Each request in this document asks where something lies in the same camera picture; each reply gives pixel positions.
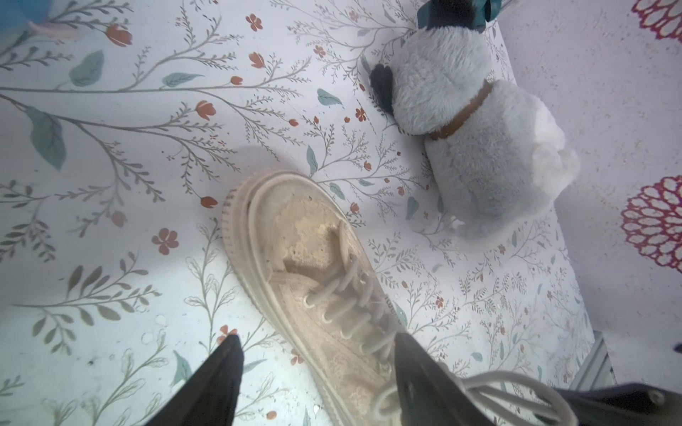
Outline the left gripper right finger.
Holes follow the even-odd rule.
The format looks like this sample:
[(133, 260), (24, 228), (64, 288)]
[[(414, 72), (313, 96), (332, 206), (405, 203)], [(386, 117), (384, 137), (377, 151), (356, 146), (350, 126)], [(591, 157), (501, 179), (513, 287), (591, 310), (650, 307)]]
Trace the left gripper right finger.
[(490, 425), (449, 374), (407, 333), (395, 336), (401, 423), (408, 426)]

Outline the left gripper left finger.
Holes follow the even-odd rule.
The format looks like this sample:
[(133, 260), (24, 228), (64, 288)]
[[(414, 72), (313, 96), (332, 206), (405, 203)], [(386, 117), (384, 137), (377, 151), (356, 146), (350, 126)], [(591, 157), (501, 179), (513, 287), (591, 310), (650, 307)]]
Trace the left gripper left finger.
[(243, 379), (244, 354), (238, 335), (211, 353), (148, 426), (231, 426)]

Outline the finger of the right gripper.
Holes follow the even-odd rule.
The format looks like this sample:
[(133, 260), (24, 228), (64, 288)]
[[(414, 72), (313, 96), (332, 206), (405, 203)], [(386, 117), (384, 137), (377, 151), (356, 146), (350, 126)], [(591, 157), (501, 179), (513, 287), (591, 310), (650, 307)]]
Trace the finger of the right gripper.
[(579, 425), (681, 426), (681, 395), (641, 383), (585, 390), (559, 390)]

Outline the beige sneaker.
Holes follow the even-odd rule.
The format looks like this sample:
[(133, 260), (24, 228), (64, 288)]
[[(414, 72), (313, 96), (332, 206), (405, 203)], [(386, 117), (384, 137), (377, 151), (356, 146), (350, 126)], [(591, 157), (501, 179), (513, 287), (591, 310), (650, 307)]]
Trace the beige sneaker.
[(221, 230), (255, 307), (307, 362), (336, 425), (398, 425), (405, 332), (344, 213), (308, 177), (271, 171), (233, 189)]

